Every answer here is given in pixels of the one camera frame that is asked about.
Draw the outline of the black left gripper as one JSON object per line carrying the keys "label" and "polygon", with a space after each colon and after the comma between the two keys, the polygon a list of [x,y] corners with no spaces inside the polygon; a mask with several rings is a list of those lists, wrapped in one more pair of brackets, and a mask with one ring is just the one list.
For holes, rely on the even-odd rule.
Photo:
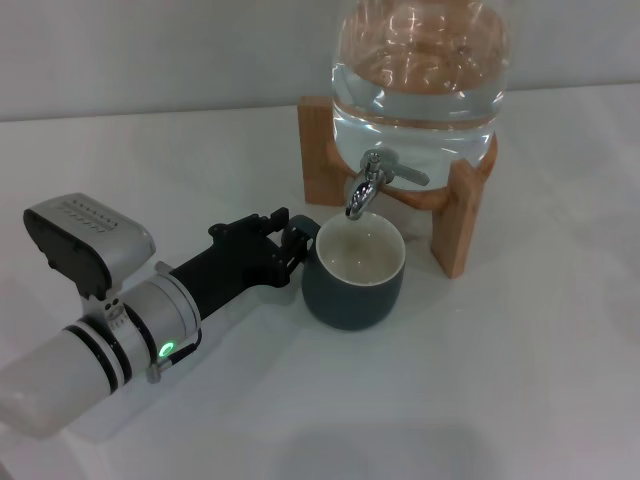
{"label": "black left gripper", "polygon": [[[269,217],[253,214],[208,230],[211,246],[172,270],[186,288],[202,318],[207,318],[254,286],[282,288],[306,258],[306,235],[284,229],[289,210]],[[269,235],[283,230],[279,247]]]}

